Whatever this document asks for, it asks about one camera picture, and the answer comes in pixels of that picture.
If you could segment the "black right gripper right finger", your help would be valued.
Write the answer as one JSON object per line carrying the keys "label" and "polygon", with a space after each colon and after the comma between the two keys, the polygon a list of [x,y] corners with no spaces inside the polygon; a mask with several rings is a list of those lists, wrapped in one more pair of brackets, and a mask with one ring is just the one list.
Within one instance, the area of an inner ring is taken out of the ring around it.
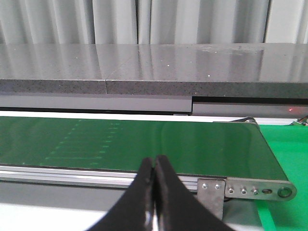
{"label": "black right gripper right finger", "polygon": [[178,178],[165,155],[155,160],[155,202],[160,231],[231,231]]}

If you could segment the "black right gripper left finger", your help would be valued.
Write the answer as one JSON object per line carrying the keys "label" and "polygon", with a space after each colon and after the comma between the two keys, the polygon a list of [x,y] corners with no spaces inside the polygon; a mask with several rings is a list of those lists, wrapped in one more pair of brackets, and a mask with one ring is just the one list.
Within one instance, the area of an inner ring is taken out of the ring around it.
{"label": "black right gripper left finger", "polygon": [[134,181],[90,231],[151,231],[154,200],[152,159],[142,160]]}

